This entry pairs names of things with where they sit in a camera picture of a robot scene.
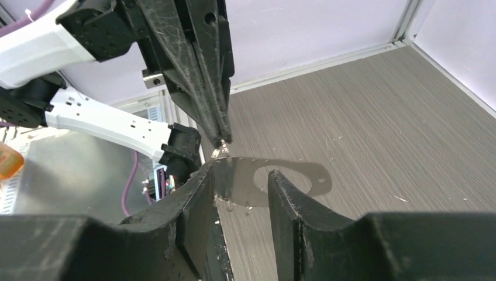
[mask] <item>grey wood surface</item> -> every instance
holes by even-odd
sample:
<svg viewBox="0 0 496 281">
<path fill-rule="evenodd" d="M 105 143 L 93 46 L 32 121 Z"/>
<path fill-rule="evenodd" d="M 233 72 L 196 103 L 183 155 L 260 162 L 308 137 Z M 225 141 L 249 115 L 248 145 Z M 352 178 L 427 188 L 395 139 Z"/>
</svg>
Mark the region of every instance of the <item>grey wood surface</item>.
<svg viewBox="0 0 496 281">
<path fill-rule="evenodd" d="M 233 95 L 229 110 L 232 155 L 323 164 L 333 187 L 316 199 L 348 217 L 496 210 L 496 120 L 412 48 Z M 268 209 L 218 205 L 236 281 L 277 280 Z"/>
</svg>

